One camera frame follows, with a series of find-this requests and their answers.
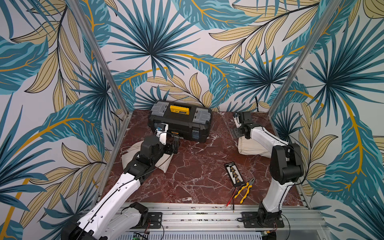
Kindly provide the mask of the cream cloth bag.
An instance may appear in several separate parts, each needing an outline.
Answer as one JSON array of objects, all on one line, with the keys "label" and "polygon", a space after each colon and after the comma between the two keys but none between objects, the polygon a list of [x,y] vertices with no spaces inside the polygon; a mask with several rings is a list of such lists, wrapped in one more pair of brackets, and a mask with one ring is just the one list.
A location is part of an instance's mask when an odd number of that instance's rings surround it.
[{"label": "cream cloth bag", "polygon": [[238,152],[242,155],[259,155],[262,157],[270,158],[272,154],[273,145],[271,143],[262,145],[261,143],[245,137],[239,138]]},{"label": "cream cloth bag", "polygon": [[[135,154],[140,151],[142,143],[143,143],[143,141],[137,142],[137,143],[133,144],[129,149],[125,150],[124,154],[122,155],[123,169],[133,160]],[[155,167],[159,168],[164,173],[166,173],[173,156],[174,156],[174,154],[171,154],[171,155],[164,154],[159,159],[159,161],[155,164]]]}]

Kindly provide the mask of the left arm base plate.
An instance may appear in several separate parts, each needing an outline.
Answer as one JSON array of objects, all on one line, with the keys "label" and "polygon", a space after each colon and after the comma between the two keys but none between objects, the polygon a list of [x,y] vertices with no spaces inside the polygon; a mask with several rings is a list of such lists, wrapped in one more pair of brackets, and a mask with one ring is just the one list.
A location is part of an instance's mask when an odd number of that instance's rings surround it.
[{"label": "left arm base plate", "polygon": [[149,212],[144,214],[144,217],[141,217],[139,223],[130,229],[160,229],[163,219],[162,212]]}]

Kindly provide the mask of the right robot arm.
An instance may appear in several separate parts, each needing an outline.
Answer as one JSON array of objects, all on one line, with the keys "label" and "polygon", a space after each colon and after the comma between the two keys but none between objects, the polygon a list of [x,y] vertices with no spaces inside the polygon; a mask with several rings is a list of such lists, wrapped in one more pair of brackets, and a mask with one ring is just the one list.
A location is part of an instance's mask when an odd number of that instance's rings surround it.
[{"label": "right robot arm", "polygon": [[241,217],[243,222],[257,223],[261,227],[278,226],[282,221],[282,204],[295,183],[304,174],[300,146],[290,144],[272,135],[252,121],[236,122],[231,130],[234,138],[246,137],[261,144],[271,153],[271,184],[255,216]]}]

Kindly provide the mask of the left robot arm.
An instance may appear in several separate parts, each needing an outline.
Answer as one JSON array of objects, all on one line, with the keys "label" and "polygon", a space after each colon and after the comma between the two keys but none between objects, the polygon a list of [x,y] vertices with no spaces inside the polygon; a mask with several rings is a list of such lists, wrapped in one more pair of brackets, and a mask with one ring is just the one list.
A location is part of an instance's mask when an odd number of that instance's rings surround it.
[{"label": "left robot arm", "polygon": [[179,139],[167,143],[167,133],[148,136],[126,165],[124,172],[109,192],[88,213],[67,223],[63,240],[114,240],[125,231],[143,226],[148,219],[148,208],[134,202],[126,213],[116,217],[126,200],[145,180],[161,167],[167,167],[178,153]]}]

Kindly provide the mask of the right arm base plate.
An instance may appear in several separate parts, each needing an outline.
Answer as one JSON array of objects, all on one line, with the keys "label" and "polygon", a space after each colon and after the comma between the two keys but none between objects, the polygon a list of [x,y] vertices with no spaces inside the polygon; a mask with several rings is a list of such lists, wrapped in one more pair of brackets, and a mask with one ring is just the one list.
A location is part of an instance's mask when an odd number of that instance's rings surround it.
[{"label": "right arm base plate", "polygon": [[279,229],[285,226],[281,212],[241,212],[241,215],[242,216],[240,218],[237,218],[237,220],[243,223],[245,228]]}]

